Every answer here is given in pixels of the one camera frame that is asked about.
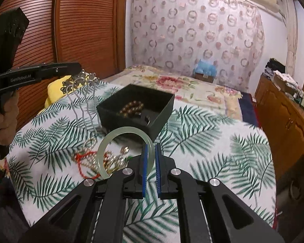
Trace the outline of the person's left hand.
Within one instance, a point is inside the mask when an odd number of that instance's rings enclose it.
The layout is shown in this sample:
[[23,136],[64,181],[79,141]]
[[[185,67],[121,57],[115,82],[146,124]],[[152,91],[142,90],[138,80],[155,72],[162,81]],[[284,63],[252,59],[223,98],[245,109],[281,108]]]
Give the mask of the person's left hand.
[[17,127],[19,92],[15,91],[0,113],[0,145],[9,146],[14,140]]

